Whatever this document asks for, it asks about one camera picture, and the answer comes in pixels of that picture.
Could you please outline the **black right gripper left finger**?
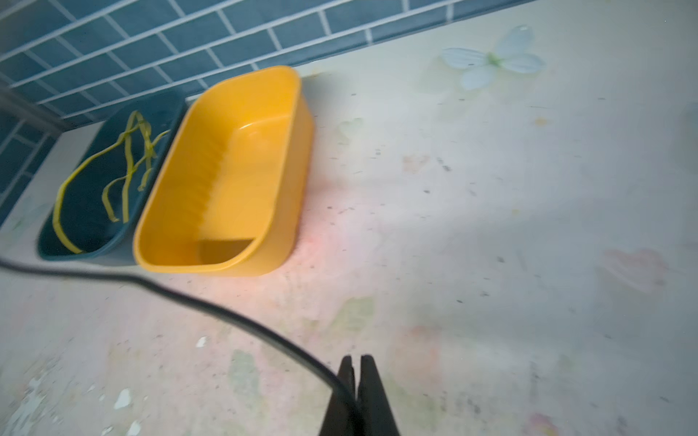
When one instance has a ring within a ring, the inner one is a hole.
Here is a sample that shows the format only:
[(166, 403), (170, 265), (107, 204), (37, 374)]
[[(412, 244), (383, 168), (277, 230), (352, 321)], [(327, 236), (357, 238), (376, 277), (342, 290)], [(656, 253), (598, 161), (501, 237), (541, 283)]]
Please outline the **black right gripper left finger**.
[[(348, 389), (351, 397), (356, 401), (356, 376), (354, 365), (350, 355), (346, 355), (337, 372), (339, 380)], [(327, 405), (319, 436), (350, 436), (354, 435), (354, 422), (349, 407), (335, 393)]]

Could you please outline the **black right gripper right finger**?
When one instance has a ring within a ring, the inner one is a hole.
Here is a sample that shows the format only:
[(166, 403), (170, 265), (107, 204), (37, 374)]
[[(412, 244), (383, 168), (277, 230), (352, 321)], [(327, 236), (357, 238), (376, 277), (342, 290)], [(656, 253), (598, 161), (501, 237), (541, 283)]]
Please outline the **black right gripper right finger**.
[(399, 436), (396, 420), (388, 401), (382, 379), (371, 355), (361, 357), (361, 374), (357, 390), (363, 419), (362, 434), (366, 436)]

